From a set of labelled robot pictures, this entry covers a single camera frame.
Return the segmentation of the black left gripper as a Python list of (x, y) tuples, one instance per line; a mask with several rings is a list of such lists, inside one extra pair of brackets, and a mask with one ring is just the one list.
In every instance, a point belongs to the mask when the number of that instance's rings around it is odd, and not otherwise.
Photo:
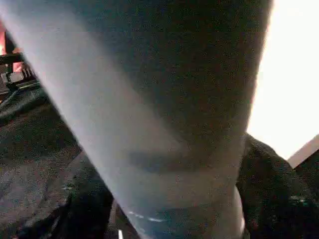
[[(24, 60), (21, 53), (12, 53), (0, 56), (1, 65), (13, 65)], [(11, 90), (19, 89), (34, 83), (38, 83), (37, 77), (32, 69), (25, 68), (20, 72), (7, 72), (0, 75), (0, 89)]]

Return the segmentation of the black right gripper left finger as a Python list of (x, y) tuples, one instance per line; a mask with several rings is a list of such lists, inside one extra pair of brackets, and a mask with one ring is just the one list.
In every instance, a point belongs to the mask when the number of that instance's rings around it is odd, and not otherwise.
[(69, 165), (66, 201), (17, 231), (19, 239), (134, 239), (133, 228), (86, 154)]

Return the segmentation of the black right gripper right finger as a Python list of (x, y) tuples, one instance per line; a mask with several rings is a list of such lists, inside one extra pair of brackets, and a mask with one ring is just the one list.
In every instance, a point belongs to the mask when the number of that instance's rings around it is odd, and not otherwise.
[(291, 165), (245, 135), (236, 186), (252, 239), (317, 239), (319, 204)]

